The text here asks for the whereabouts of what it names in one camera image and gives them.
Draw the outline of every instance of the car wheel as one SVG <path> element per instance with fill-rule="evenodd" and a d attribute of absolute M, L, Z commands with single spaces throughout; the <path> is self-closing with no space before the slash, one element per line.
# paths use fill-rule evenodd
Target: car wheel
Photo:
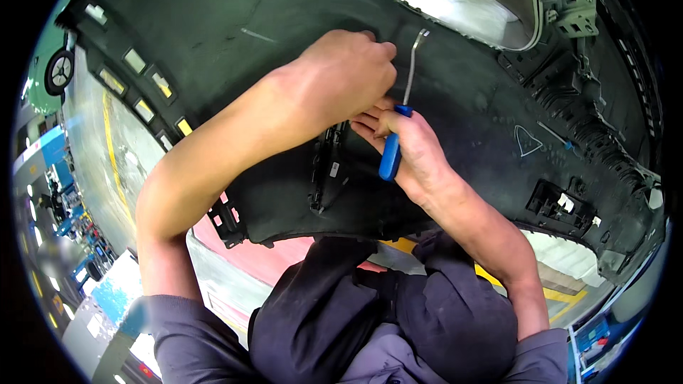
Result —
<path fill-rule="evenodd" d="M 52 55 L 45 70 L 45 90 L 50 95 L 60 95 L 74 77 L 74 54 L 62 49 Z"/>

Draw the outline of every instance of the sleeve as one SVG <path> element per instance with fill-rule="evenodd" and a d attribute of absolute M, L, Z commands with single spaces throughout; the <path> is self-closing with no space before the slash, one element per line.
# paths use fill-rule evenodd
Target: sleeve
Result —
<path fill-rule="evenodd" d="M 154 356 L 165 384 L 265 383 L 237 334 L 201 303 L 145 297 Z"/>
<path fill-rule="evenodd" d="M 517 343 L 512 369 L 502 383 L 567 382 L 567 330 L 548 329 Z"/>

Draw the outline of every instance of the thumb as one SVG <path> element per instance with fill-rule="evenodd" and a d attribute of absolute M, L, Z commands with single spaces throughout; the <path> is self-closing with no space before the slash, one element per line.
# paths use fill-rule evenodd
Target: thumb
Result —
<path fill-rule="evenodd" d="M 390 133 L 397 133 L 399 136 L 401 132 L 410 124 L 411 118 L 403 116 L 393 110 L 383 110 L 380 114 L 377 129 L 375 129 L 375 138 L 383 138 Z"/>

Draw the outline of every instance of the barcode sticker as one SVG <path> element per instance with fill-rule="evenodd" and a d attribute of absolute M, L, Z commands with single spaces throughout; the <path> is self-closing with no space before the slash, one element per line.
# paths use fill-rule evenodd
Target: barcode sticker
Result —
<path fill-rule="evenodd" d="M 337 162 L 332 163 L 332 169 L 330 170 L 330 176 L 336 178 L 337 171 L 339 171 L 339 164 Z"/>

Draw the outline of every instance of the blue screwdriver handle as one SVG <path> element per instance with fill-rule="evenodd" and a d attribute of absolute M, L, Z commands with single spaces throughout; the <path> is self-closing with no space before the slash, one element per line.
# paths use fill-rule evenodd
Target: blue screwdriver handle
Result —
<path fill-rule="evenodd" d="M 403 114 L 405 117 L 411 117 L 413 114 L 413 108 L 408 106 L 397 105 L 393 107 L 393 111 Z M 401 148 L 398 145 L 398 134 L 390 133 L 385 143 L 382 161 L 380 162 L 380 178 L 385 181 L 393 180 L 400 163 Z"/>

